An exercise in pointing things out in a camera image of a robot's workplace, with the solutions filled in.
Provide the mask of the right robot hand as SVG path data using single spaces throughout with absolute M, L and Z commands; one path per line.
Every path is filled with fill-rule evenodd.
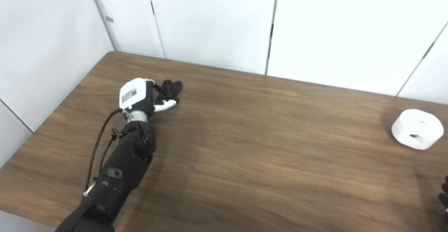
M 443 221 L 446 229 L 448 229 L 448 176 L 445 176 L 441 189 L 443 192 L 438 195 L 438 198 L 444 206 Z

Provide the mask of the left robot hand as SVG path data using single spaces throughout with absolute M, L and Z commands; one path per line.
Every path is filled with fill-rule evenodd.
M 136 78 L 121 87 L 119 108 L 128 113 L 141 111 L 150 116 L 178 104 L 182 89 L 181 81 L 166 79 L 158 84 L 152 79 Z

